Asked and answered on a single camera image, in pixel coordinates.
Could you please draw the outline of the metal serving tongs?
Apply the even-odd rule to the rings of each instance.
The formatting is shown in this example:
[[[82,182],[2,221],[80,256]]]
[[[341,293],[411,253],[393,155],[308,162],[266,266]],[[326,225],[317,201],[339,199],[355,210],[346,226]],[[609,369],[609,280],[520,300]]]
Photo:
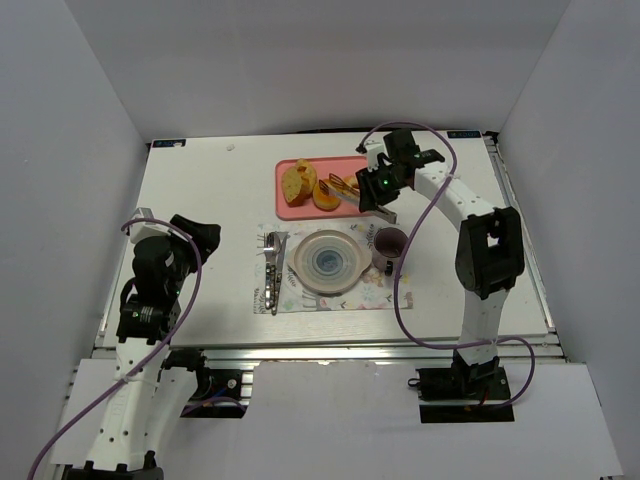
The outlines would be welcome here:
[[[327,180],[320,179],[317,183],[323,194],[337,197],[356,207],[360,206],[360,192],[351,184],[344,181],[342,177],[330,173]],[[366,210],[366,214],[370,214],[386,221],[389,224],[397,223],[397,214],[385,207],[375,207],[373,210]]]

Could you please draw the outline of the orange glazed bagel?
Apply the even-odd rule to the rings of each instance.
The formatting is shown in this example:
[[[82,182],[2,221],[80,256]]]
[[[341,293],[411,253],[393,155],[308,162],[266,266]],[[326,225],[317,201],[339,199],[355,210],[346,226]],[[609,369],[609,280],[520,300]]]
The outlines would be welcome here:
[[[318,180],[313,188],[312,199],[314,205],[323,211],[333,211],[341,204],[341,199],[335,196],[325,180]]]

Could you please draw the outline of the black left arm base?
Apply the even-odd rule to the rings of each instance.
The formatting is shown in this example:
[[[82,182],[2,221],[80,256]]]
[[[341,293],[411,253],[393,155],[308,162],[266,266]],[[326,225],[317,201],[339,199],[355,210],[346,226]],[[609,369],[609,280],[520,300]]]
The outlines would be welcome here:
[[[185,370],[196,381],[195,389],[181,412],[182,418],[244,417],[246,406],[241,403],[241,370],[211,368],[204,352],[198,349],[171,351],[162,369]]]

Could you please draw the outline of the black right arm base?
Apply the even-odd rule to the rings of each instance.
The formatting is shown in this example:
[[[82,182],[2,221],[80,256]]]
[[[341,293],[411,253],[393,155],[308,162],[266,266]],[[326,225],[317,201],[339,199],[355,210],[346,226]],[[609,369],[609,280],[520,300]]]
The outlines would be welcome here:
[[[422,424],[512,423],[513,406],[505,369],[466,381],[457,367],[417,369],[407,380],[418,396]]]

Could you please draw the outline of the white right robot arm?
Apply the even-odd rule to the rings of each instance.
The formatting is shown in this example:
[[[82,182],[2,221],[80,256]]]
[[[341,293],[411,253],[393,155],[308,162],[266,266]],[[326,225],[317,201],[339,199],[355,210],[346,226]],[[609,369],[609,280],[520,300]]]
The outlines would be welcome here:
[[[482,199],[455,174],[457,158],[423,150],[408,129],[356,148],[367,158],[357,171],[359,209],[380,212],[405,187],[428,199],[458,233],[455,273],[465,290],[463,323],[452,366],[475,381],[498,368],[498,330],[508,294],[524,272],[521,217],[513,207]]]

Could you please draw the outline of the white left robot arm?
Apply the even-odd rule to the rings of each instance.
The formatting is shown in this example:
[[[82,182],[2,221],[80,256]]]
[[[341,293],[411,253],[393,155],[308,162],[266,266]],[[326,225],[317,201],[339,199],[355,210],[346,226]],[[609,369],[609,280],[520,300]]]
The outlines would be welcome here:
[[[198,350],[169,348],[192,309],[179,303],[183,284],[189,275],[202,279],[219,247],[220,225],[137,215],[126,231],[133,275],[120,296],[114,382],[101,400],[106,409],[86,459],[67,479],[163,478],[161,451],[204,367]]]

